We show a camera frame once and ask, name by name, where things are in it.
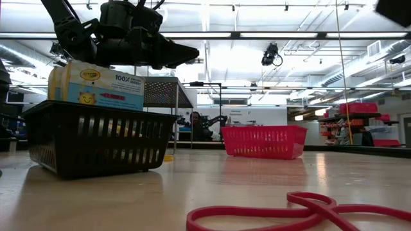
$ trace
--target ceiling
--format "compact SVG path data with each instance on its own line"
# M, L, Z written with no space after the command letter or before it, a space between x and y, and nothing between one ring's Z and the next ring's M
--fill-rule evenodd
M91 0L88 10L86 0L69 0L82 22L100 18L99 5L105 1ZM336 31L337 15L335 0L166 0L158 10L164 17L161 31ZM343 31L404 31L401 26L373 11L377 0L338 0L338 20ZM1 32L53 32L53 22L40 0L2 1ZM48 58L51 40L18 40L19 44ZM200 58L206 57L205 46L209 47L205 64L182 65L175 70L181 81L217 81L226 85L244 85L257 82L272 86L315 86L324 76L341 68L340 44L338 41L303 40L177 40L179 44L195 47ZM278 45L283 57L280 67L263 67L261 58L269 43ZM343 61L352 60L367 53L367 46L375 40L342 41ZM400 68L390 66L390 71ZM146 75L146 67L139 73ZM382 63L359 70L353 75L369 80L384 72ZM171 70L154 71L149 75L170 74ZM355 87L358 81L352 81Z

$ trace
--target ductwork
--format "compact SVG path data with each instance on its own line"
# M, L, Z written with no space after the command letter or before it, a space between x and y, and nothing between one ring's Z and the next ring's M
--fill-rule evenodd
M360 71L365 70L370 67L374 62L377 62L386 58L394 58L399 53L403 52L405 49L411 46L411 40L400 40L397 42L392 42L389 40L380 41L381 49L380 52L372 57L369 57L368 53L355 58L348 64L344 65L345 68L345 77L348 78ZM332 83L340 81L344 78L342 67L338 70L325 75L321 81L314 84L313 87L327 87ZM313 90L302 90L300 92L294 92L291 99L304 98L307 95L311 94Z
M41 73L47 73L46 75L53 68L52 59L12 40L1 41L0 57L11 61L12 64L36 68Z

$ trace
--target red rubber band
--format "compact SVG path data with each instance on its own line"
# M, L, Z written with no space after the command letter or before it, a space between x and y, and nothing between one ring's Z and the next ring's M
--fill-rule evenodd
M295 221L289 224L274 225L264 228L254 228L248 229L247 231L299 231L312 228L321 223L324 219L330 220L342 230L358 231L358 229L354 225L350 224L350 222L338 215L338 213L347 212L371 212L411 221L411 213L409 212L377 205L337 205L336 201L333 198L311 192L289 192L287 194L287 200L289 202L305 206L307 207L307 209L260 209L232 206L204 207L195 209L187 215L186 227L188 231L215 231L198 225L197 223L195 223L195 220L208 216L218 215L264 218L305 218L301 221Z

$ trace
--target table surface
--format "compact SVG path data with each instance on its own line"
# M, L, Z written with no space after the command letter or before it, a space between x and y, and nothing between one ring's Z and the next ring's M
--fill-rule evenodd
M0 230L185 230L186 214L210 205L287 208L286 193L309 191L339 203L411 210L411 160L304 153L296 160L228 157L223 150L177 150L148 173L60 180L26 151L0 153ZM373 214L343 215L360 230L411 230ZM292 219L215 216L205 227L240 230ZM340 230L325 221L311 230Z

